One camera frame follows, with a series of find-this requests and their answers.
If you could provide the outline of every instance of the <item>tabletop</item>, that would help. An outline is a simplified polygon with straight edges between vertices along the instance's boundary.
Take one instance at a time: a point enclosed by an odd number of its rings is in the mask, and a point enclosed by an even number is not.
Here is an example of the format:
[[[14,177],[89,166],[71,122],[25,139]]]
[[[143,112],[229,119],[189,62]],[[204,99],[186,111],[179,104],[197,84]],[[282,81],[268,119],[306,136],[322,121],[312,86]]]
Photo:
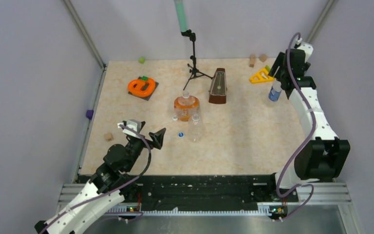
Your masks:
[[[211,79],[190,81],[186,90],[200,101],[204,124],[203,137],[192,142],[180,138],[187,133],[187,122],[175,121],[174,100],[182,95],[189,77],[190,60],[111,61],[108,64],[98,107],[81,168],[91,175],[103,163],[102,158],[113,144],[127,140],[117,123],[127,119],[145,121],[141,134],[166,128],[161,150],[152,150],[147,175],[256,175],[282,170],[290,155],[304,140],[299,118],[285,93],[277,102],[268,98],[271,82],[251,84],[249,78],[272,65],[257,60],[254,68],[248,58],[199,59],[197,68],[211,77],[217,68],[225,68],[227,103],[208,102]],[[159,85],[146,101],[128,94],[127,85],[138,77],[153,78]],[[113,140],[104,134],[111,132]],[[140,173],[147,163],[145,149],[130,174]]]

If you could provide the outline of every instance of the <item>bottle with orange label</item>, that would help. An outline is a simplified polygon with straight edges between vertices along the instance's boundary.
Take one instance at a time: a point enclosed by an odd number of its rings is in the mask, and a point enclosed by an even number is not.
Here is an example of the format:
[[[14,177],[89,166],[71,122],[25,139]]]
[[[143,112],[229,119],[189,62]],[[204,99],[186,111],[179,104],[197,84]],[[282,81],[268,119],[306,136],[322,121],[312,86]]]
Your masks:
[[[181,121],[188,121],[190,117],[199,112],[200,102],[195,96],[190,96],[187,91],[174,100],[174,111],[177,118]]]

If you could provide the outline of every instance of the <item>orange ring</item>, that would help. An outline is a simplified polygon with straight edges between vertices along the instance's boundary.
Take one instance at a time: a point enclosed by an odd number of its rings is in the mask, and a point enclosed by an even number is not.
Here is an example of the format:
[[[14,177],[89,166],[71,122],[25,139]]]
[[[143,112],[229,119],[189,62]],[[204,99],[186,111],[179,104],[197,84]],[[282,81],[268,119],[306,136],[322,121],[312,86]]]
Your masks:
[[[143,87],[148,84],[147,89],[142,90]],[[128,91],[133,94],[134,96],[145,98],[148,97],[154,92],[155,90],[155,81],[151,78],[148,78],[147,81],[141,79],[132,80],[128,83]]]

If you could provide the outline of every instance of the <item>tripod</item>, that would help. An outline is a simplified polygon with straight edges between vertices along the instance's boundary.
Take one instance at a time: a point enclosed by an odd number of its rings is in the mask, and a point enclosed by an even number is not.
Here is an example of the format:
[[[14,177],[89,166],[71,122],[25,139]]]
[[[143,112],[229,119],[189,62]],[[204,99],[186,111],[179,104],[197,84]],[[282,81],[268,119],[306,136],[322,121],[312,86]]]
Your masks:
[[[197,69],[197,67],[196,67],[196,64],[197,64],[196,47],[195,47],[196,34],[193,33],[190,29],[188,29],[187,31],[182,32],[181,35],[184,36],[184,37],[190,38],[190,41],[193,42],[193,55],[190,56],[190,59],[193,60],[193,66],[191,66],[189,63],[187,64],[187,66],[190,68],[191,75],[190,75],[190,78],[188,78],[187,83],[186,83],[186,85],[183,88],[183,90],[185,90],[186,87],[187,87],[187,85],[188,85],[188,83],[192,79],[195,79],[195,78],[198,78],[198,77],[204,77],[204,76],[206,76],[206,77],[208,77],[210,79],[213,79],[213,77],[200,72],[199,69]]]

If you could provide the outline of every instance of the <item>clear plastic bottle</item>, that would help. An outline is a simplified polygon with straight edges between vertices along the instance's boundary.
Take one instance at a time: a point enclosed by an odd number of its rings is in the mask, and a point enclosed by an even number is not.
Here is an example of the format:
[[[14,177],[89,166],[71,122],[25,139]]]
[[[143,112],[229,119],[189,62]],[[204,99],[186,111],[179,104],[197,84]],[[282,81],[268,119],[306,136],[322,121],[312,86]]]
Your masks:
[[[188,121],[194,113],[200,110],[200,102],[195,96],[190,96],[187,91],[174,100],[174,111],[181,121]]]
[[[203,135],[203,120],[198,113],[193,114],[193,116],[188,121],[188,138],[194,142],[201,139]]]
[[[281,83],[277,79],[273,81],[272,88],[270,89],[269,92],[269,99],[272,101],[277,101],[279,100],[280,93],[281,93]]]

